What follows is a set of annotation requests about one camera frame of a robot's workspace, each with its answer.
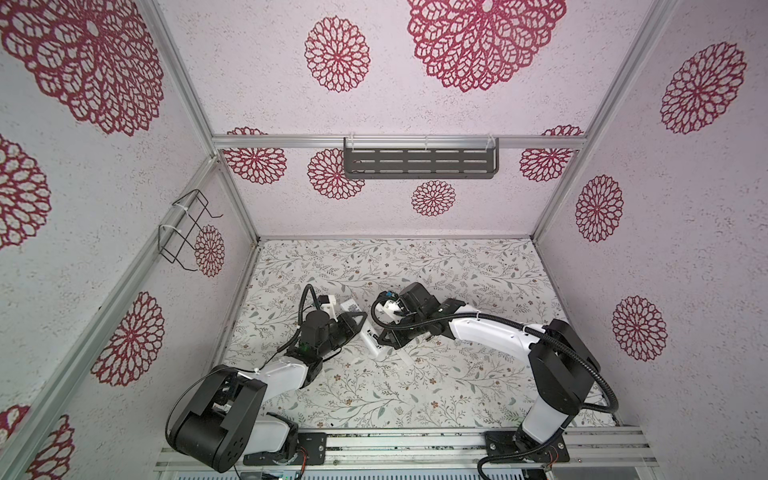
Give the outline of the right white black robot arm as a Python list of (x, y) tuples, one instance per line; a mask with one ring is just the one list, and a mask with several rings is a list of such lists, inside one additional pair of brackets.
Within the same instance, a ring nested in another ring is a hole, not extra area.
[(484, 313), (458, 299), (439, 301), (415, 282), (399, 293), (385, 291), (370, 307), (380, 327), (377, 342), (394, 349), (429, 333), (481, 346), (526, 360), (537, 397), (512, 436), (516, 452), (543, 449), (562, 438), (562, 431), (581, 410), (596, 384), (600, 367), (569, 323), (522, 324)]

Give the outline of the white remote control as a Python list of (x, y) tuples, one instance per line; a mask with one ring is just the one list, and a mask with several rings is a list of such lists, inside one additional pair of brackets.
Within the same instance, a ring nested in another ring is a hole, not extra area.
[[(352, 298), (346, 301), (343, 301), (341, 303), (341, 309), (344, 312), (363, 311), (361, 307), (358, 305), (358, 303)], [(377, 332), (375, 331), (375, 329), (373, 328), (372, 324), (370, 323), (367, 317), (365, 325), (362, 331), (357, 335), (357, 337), (366, 347), (369, 358), (376, 362), (381, 362), (386, 358), (387, 350), (383, 346), (380, 346), (378, 344), (377, 339), (375, 338), (376, 334)]]

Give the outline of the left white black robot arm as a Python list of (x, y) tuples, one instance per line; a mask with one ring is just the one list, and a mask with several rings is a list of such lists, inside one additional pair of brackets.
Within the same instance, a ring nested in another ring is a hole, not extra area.
[(190, 387), (193, 394), (181, 395), (189, 401), (174, 406), (180, 413), (168, 417), (166, 442), (219, 473), (243, 457), (267, 455), (281, 463), (302, 457), (297, 423), (263, 413), (262, 404), (310, 385), (325, 361), (361, 332), (366, 319), (362, 311), (331, 317), (314, 310), (300, 325), (298, 337), (263, 368), (214, 367)]

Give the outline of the white battery compartment cover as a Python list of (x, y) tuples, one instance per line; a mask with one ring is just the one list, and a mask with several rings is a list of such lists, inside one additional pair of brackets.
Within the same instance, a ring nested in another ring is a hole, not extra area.
[(414, 366), (413, 358), (406, 351), (404, 351), (403, 349), (400, 349), (400, 350), (396, 350), (395, 353), (406, 369), (409, 369)]

